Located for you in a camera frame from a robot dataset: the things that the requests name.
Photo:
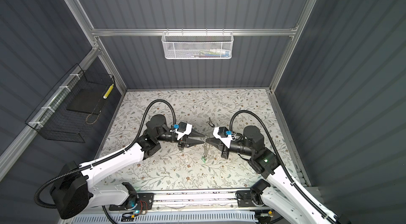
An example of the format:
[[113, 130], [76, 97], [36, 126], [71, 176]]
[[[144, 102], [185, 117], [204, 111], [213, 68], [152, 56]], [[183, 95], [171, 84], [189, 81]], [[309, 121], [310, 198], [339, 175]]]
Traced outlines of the key with black tag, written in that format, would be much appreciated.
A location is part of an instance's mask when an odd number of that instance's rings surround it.
[[211, 121], [211, 118], [209, 118], [208, 124], [209, 124], [209, 126], [212, 127], [212, 128], [215, 127], [214, 123]]

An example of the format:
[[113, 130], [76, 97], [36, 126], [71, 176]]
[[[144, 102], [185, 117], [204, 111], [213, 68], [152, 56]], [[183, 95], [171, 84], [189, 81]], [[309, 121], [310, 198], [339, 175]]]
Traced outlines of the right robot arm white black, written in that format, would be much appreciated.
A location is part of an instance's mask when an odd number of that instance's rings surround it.
[[239, 154], [261, 179], [250, 188], [254, 205], [275, 210], [291, 224], [338, 224], [338, 216], [310, 192], [266, 148], [264, 136], [256, 126], [247, 126], [242, 134], [216, 127], [206, 142], [221, 151], [222, 158]]

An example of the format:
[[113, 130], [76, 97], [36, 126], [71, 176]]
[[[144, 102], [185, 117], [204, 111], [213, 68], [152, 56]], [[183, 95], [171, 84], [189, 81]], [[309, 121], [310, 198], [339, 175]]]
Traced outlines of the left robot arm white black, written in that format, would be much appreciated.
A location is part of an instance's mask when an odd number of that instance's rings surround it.
[[174, 142], [180, 150], [203, 143], [205, 135], [191, 124], [180, 122], [169, 128], [164, 115], [155, 115], [146, 123], [146, 130], [129, 149], [122, 149], [90, 162], [82, 163], [87, 170], [68, 175], [51, 187], [50, 195], [61, 219], [70, 219], [83, 210], [116, 205], [139, 214], [147, 205], [128, 182], [118, 186], [101, 186], [99, 182], [132, 164], [139, 164], [160, 150], [161, 141]]

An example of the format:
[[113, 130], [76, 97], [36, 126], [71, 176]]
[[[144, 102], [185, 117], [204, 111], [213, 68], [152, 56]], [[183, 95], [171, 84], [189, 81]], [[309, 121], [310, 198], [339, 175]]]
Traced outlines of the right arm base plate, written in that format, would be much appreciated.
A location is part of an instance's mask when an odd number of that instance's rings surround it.
[[260, 207], [267, 208], [258, 192], [252, 190], [237, 190], [235, 192], [237, 205], [240, 208]]

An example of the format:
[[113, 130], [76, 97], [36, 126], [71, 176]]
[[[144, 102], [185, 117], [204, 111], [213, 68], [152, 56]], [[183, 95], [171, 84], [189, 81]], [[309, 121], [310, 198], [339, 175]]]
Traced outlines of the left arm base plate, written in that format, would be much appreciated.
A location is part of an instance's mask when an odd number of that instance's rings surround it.
[[137, 198], [130, 196], [123, 204], [110, 205], [109, 211], [148, 211], [152, 209], [154, 193], [138, 193]]

